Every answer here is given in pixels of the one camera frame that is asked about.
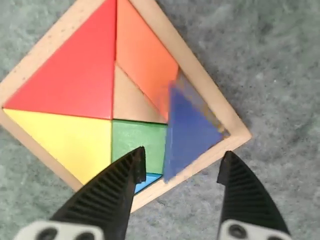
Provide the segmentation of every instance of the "gray fabric surface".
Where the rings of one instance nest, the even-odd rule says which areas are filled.
[[[72,4],[0,2],[0,79]],[[320,236],[320,1],[158,0],[253,134],[235,151],[294,239]],[[219,163],[131,215],[127,239],[215,239]],[[0,128],[0,239],[48,218],[72,191]]]

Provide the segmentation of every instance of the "yellow triangle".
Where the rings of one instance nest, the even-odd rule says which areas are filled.
[[[114,70],[113,118],[166,123],[151,101],[116,64]]]
[[[109,120],[4,109],[82,184],[111,163]]]

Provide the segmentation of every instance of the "green square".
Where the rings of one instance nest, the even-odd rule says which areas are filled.
[[[144,146],[146,172],[162,174],[166,133],[166,124],[112,120],[111,161],[114,162],[137,147]]]

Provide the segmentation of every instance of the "wooden frame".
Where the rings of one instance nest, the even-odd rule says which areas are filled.
[[[0,105],[29,79],[29,77],[60,47],[104,0],[77,0],[67,12],[38,41],[22,61],[0,83]],[[132,5],[152,28],[160,41],[175,58],[181,70],[207,102],[210,109],[229,131],[230,136],[202,154],[178,176],[165,184],[161,179],[134,196],[131,212],[164,194],[192,175],[220,159],[225,151],[234,150],[252,136],[214,81],[202,67],[167,16],[154,0],[130,0]],[[0,124],[37,156],[75,191],[81,183],[45,149],[0,109]]]

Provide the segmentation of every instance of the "wooden puzzle tray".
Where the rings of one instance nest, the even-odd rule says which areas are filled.
[[[154,0],[77,0],[0,83],[0,105],[75,191],[145,146],[132,212],[251,138]]]

